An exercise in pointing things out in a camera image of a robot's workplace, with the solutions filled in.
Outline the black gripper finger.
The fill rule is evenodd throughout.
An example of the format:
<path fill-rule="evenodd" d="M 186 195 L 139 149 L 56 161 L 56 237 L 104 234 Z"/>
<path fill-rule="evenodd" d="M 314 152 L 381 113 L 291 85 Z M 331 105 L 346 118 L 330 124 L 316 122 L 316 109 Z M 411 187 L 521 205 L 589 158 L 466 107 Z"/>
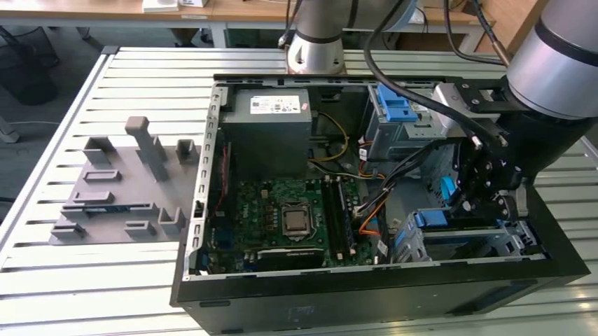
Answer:
<path fill-rule="evenodd" d="M 474 143 L 463 139 L 453 153 L 457 190 L 450 196 L 450 212 L 455 216 L 505 216 L 506 189 L 501 185 L 499 161 Z"/>
<path fill-rule="evenodd" d="M 490 199 L 490 213 L 505 221 L 519 221 L 527 218 L 527 189 L 499 190 Z"/>

